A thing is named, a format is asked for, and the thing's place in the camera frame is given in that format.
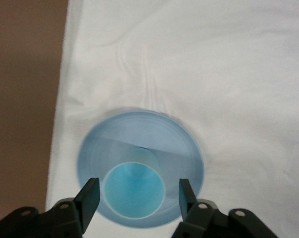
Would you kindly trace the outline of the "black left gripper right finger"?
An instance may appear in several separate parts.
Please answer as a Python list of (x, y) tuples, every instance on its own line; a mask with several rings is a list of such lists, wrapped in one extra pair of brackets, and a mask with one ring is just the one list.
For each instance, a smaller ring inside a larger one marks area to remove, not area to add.
[(198, 199), (188, 179), (179, 180), (179, 206), (183, 221), (174, 238), (276, 238), (253, 212), (236, 208), (223, 214), (217, 205)]

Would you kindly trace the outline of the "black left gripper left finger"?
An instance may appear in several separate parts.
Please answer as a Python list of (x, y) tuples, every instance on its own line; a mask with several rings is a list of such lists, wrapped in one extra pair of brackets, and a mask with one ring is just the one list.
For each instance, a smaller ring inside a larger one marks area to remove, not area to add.
[(0, 220), (0, 238), (81, 238), (100, 202), (98, 178), (90, 178), (75, 198), (58, 201), (39, 213), (21, 207)]

